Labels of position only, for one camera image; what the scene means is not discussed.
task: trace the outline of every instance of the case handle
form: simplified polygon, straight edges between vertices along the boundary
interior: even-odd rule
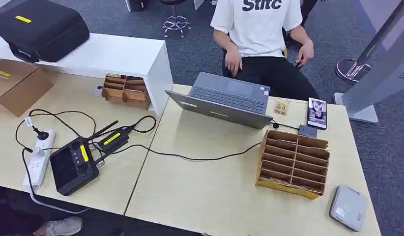
[[[9,49],[11,49],[12,54],[14,54],[14,56],[16,58],[21,59],[21,60],[23,60],[27,63],[31,63],[31,64],[39,62],[38,58],[34,58],[31,55],[28,56],[27,54],[20,52],[20,50],[18,50],[17,47],[12,45],[11,43],[8,43],[8,44],[9,44]]]

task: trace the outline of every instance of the white t-shirt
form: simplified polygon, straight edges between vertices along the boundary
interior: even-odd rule
[[[301,22],[300,0],[218,0],[211,26],[229,33],[242,57],[283,57],[282,27]]]

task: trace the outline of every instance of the yellow label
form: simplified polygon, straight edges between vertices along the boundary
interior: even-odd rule
[[[82,152],[82,156],[84,157],[85,162],[89,161],[89,158],[86,155],[85,146],[83,144],[81,145],[81,152]]]
[[[116,133],[114,136],[112,136],[110,139],[108,139],[107,141],[104,142],[104,145],[109,144],[110,142],[112,142],[114,139],[116,139],[118,136],[120,136],[120,133]]]
[[[24,21],[25,23],[31,23],[31,20],[29,20],[29,19],[27,19],[25,17],[22,17],[22,16],[16,16],[15,18],[20,20],[20,21]]]
[[[8,73],[6,73],[6,72],[3,72],[2,70],[0,70],[0,75],[6,76],[6,77],[10,77],[10,76],[11,76],[10,74],[8,74]]]

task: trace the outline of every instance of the laptop keyboard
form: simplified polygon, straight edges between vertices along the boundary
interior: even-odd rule
[[[210,102],[216,102],[222,105],[230,107],[236,107],[242,110],[262,113],[264,102],[251,99],[248,97],[237,96],[234,94],[213,90],[210,88],[204,88],[199,86],[193,86],[193,96],[199,99],[203,99]]]

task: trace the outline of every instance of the cardboard box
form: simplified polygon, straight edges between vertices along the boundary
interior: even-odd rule
[[[328,142],[268,130],[260,146],[256,185],[315,199],[325,192]]]
[[[52,87],[39,67],[0,60],[0,110],[19,117]]]
[[[151,100],[143,78],[107,74],[102,96],[109,102],[135,105],[148,109]]]

